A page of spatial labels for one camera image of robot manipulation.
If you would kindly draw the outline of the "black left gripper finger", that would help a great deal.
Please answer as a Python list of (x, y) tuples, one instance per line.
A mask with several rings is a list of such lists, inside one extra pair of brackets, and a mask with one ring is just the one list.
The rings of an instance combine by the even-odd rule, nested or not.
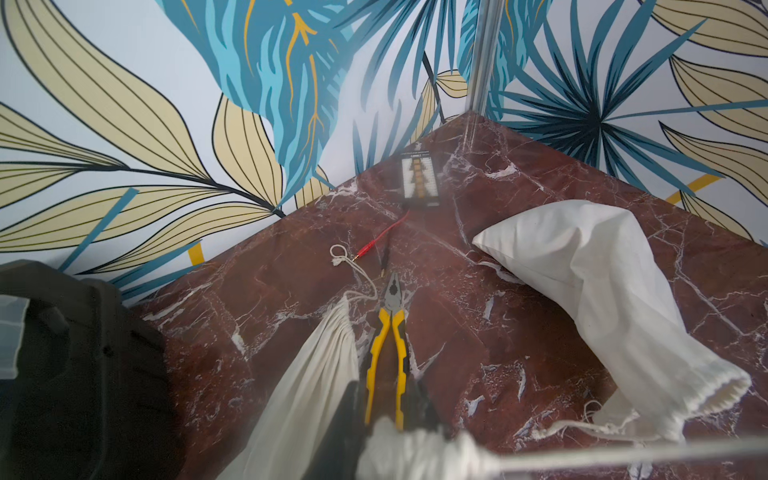
[(349, 383), (313, 455), (304, 480), (352, 480), (369, 428), (365, 423), (365, 389)]

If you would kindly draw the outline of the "cream cloth drawstring bag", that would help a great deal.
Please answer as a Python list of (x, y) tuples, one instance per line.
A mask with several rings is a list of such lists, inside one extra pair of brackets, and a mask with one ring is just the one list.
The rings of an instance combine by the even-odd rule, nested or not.
[[(349, 383), (364, 389), (347, 291), (322, 320), (272, 392), (244, 449), (222, 479), (303, 479)], [(493, 479), (499, 465), (467, 433), (399, 431), (381, 418), (366, 435), (354, 479)]]

